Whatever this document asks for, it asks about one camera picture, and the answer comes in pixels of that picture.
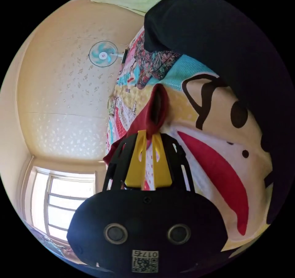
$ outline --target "red mouth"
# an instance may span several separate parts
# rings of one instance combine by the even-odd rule
[[[245,235],[249,217],[246,189],[232,166],[213,148],[183,132],[177,132],[228,206],[236,213],[237,228]]]

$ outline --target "red fabric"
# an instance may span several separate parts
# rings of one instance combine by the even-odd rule
[[[185,133],[178,132],[228,206],[236,213],[237,228],[245,235],[249,216],[246,189],[232,166],[213,148]]]
[[[161,104],[160,104],[160,111],[159,111],[159,118],[158,123],[155,124],[151,120],[151,112],[153,110],[153,104],[155,100],[155,94],[156,92],[159,93],[161,98]],[[147,148],[151,144],[151,137],[153,134],[157,133],[160,129],[160,127],[163,125],[166,115],[168,111],[168,95],[167,92],[162,84],[156,84],[151,92],[151,97],[148,101],[148,103],[145,105],[145,107],[142,109],[142,111],[139,113],[139,115],[134,119],[132,122],[129,130],[118,141],[114,142],[111,146],[111,149],[109,153],[104,157],[104,162],[106,164],[109,164],[111,161],[111,158],[116,151],[117,147],[119,146],[120,142],[129,137],[130,135],[137,134],[138,131],[146,130],[147,131]]]

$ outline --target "window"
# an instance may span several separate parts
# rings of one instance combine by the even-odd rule
[[[34,227],[49,237],[67,241],[75,210],[95,193],[95,174],[36,172],[31,199]]]

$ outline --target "wall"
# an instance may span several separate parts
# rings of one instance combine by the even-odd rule
[[[18,118],[16,88],[25,51],[33,32],[20,47],[6,73],[0,89],[0,175],[7,195],[19,212],[20,180],[31,159]]]
[[[103,158],[107,102],[120,59],[100,68],[88,53],[101,40],[113,42],[122,52],[143,20],[115,5],[74,0],[38,26],[21,66],[17,96],[32,154],[71,162]]]

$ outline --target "yellow bracket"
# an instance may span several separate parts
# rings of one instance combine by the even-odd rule
[[[146,149],[147,132],[146,130],[138,131],[133,155],[131,157],[127,177],[125,179],[125,185],[127,187],[144,188]]]
[[[151,141],[153,144],[153,170],[155,189],[161,187],[170,187],[172,185],[172,179],[161,139],[161,134],[157,133],[153,135]]]

